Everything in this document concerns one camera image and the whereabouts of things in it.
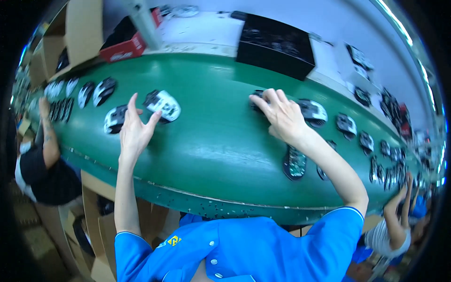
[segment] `wrist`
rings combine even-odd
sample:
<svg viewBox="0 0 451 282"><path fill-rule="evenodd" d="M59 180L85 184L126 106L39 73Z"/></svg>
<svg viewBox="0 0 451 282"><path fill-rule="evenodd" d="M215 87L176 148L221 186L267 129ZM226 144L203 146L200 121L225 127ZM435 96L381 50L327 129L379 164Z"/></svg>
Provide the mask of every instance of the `wrist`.
<svg viewBox="0 0 451 282"><path fill-rule="evenodd" d="M302 136L296 139L293 147L302 152L309 152L318 146L318 137L322 139L315 130L307 126L306 129L303 130Z"/></svg>
<svg viewBox="0 0 451 282"><path fill-rule="evenodd" d="M133 157L130 157L129 154L121 153L121 155L119 155L119 169L133 171L136 165L136 161L137 160Z"/></svg>

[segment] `worker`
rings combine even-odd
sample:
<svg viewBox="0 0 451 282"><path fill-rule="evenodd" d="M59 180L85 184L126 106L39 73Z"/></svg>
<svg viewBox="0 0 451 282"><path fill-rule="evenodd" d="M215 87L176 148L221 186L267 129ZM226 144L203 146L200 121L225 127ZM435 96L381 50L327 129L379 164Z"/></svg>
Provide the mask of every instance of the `worker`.
<svg viewBox="0 0 451 282"><path fill-rule="evenodd" d="M18 145L15 180L33 202L58 206L80 196L82 185L80 169L60 157L49 112L47 98L40 98L39 129L33 145Z"/></svg>
<svg viewBox="0 0 451 282"><path fill-rule="evenodd" d="M144 124L132 96L120 131L115 195L117 281L341 281L362 234L366 189L351 166L313 129L282 90L250 96L265 114L269 133L302 151L332 181L344 206L296 238L267 217L191 220L155 250L142 238L133 168L161 112Z"/></svg>
<svg viewBox="0 0 451 282"><path fill-rule="evenodd" d="M401 201L410 199L412 182L412 175L408 172L406 174L406 184L385 205L384 219L361 236L358 246L364 245L386 258L393 259L407 252L411 245L422 239L430 221L430 214L425 215L411 228L408 219L410 201L406 200L402 205L400 219L397 215L397 209Z"/></svg>

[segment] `forearm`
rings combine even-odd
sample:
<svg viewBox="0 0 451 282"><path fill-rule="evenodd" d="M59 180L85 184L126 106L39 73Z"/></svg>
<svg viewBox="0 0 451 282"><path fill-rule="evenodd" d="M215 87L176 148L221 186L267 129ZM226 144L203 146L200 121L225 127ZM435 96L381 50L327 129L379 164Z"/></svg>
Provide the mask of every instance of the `forearm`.
<svg viewBox="0 0 451 282"><path fill-rule="evenodd" d="M405 195L405 201L402 205L401 212L401 225L405 228L409 227L409 208L410 208L410 197L412 195L412 185L409 185L407 193Z"/></svg>
<svg viewBox="0 0 451 282"><path fill-rule="evenodd" d="M119 162L115 195L115 225L116 231L128 231L141 236L139 227L138 206L136 204L133 186L134 163Z"/></svg>
<svg viewBox="0 0 451 282"><path fill-rule="evenodd" d="M316 131L309 129L308 134L307 141L295 147L322 169L345 205L357 205L365 215L368 195L357 173Z"/></svg>
<svg viewBox="0 0 451 282"><path fill-rule="evenodd" d="M415 193L414 200L412 201L412 206L410 207L411 211L413 211L415 209L415 205L417 204L417 198L418 198L419 192L420 192L420 189L417 187L417 192Z"/></svg>
<svg viewBox="0 0 451 282"><path fill-rule="evenodd" d="M50 168L60 158L60 149L58 148L58 140L49 118L42 118L41 122L44 133L42 153L46 167Z"/></svg>

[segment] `blue shirt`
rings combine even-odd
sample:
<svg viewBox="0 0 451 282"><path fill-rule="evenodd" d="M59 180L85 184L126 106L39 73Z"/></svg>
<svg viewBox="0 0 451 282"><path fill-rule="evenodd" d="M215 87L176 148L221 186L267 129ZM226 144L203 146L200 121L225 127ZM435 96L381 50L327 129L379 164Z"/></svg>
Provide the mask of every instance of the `blue shirt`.
<svg viewBox="0 0 451 282"><path fill-rule="evenodd" d="M416 218L422 218L428 212L426 207L426 200L422 196L418 196L415 204L415 208L410 212L410 215Z"/></svg>
<svg viewBox="0 0 451 282"><path fill-rule="evenodd" d="M341 281L363 223L351 207L329 212L300 238L267 217L198 221L154 251L143 238L121 232L115 238L117 281L189 282L202 259L213 281Z"/></svg>

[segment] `green conveyor belt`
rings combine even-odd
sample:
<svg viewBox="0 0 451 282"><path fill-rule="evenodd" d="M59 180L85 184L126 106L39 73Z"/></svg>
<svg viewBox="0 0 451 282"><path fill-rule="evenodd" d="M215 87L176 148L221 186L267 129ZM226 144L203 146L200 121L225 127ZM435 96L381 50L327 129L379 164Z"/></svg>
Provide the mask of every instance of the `green conveyor belt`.
<svg viewBox="0 0 451 282"><path fill-rule="evenodd" d="M101 106L92 99L84 109L77 104L80 88L107 77L118 81L115 93ZM59 97L65 97L65 86ZM67 124L56 124L62 153L83 170L115 186L120 153L119 134L103 131L106 113L126 104L138 92L137 105L154 89L166 90L179 102L180 117L158 125L134 170L136 195L150 202L213 218L271 216L278 223L305 224L342 205L330 181L318 176L307 162L299 181L282 171L286 145L270 136L266 118L249 106L255 89L281 88L287 95L322 104L329 121L317 132L336 144L337 152L356 170L368 191L368 212L379 211L397 192L369 181L370 157L336 129L341 112L352 117L358 132L368 132L375 142L378 163L393 166L380 154L381 139L391 146L401 140L384 123L343 95L316 82L298 81L266 69L236 63L232 58L163 54L147 55L89 70L71 94L74 109ZM32 118L38 120L37 108ZM421 170L408 152L406 164L413 175Z"/></svg>

